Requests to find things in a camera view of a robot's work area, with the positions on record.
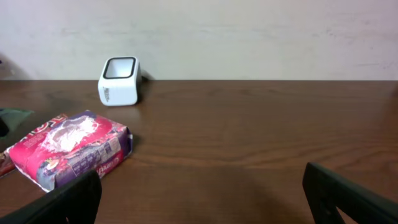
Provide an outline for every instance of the wood grain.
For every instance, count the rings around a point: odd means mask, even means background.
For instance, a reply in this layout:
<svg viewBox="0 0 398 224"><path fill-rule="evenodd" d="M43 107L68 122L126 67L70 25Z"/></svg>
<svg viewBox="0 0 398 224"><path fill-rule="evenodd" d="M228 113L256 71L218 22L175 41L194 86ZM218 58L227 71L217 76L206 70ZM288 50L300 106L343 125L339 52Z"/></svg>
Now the wood grain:
<svg viewBox="0 0 398 224"><path fill-rule="evenodd" d="M155 81L139 105L109 108L95 81L0 82L0 105L36 111L16 139L83 110L140 137L103 178L97 223L313 223L308 161L398 201L397 93L396 82ZM16 171L0 191L0 216L44 194Z"/></svg>

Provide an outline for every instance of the white cube-shaped device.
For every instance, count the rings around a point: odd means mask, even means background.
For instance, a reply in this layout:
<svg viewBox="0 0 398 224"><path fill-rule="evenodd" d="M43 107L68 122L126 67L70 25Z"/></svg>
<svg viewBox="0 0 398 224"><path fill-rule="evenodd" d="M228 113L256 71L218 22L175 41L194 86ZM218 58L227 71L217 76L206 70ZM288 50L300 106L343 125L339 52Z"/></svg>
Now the white cube-shaped device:
<svg viewBox="0 0 398 224"><path fill-rule="evenodd" d="M110 58L99 78L99 98L106 106L134 105L140 84L141 70L136 57Z"/></svg>

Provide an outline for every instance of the white wall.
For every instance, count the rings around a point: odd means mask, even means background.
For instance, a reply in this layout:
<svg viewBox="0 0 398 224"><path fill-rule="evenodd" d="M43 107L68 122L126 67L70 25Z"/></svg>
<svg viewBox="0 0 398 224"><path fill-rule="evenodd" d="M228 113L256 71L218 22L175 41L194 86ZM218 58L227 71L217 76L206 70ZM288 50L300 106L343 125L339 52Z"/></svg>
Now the white wall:
<svg viewBox="0 0 398 224"><path fill-rule="evenodd" d="M1 0L11 79L397 80L397 0Z"/></svg>

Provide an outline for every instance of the pink package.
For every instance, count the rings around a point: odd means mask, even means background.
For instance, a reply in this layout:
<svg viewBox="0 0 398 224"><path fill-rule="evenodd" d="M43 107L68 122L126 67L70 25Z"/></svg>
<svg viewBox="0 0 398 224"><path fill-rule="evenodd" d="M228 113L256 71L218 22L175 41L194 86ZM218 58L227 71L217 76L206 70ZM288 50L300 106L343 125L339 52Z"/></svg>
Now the pink package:
<svg viewBox="0 0 398 224"><path fill-rule="evenodd" d="M61 114L7 149L15 166L46 192L95 169L100 177L132 151L129 129L90 111Z"/></svg>

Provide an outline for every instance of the green object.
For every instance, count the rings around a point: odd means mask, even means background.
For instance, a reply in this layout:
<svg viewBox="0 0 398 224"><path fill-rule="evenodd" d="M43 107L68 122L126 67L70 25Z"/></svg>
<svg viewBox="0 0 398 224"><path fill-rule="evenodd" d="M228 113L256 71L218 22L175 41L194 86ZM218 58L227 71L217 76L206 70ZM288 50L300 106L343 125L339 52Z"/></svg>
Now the green object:
<svg viewBox="0 0 398 224"><path fill-rule="evenodd" d="M33 111L31 110L19 110L19 109L0 109L0 118L8 127L9 133L15 131L18 126L30 115Z"/></svg>

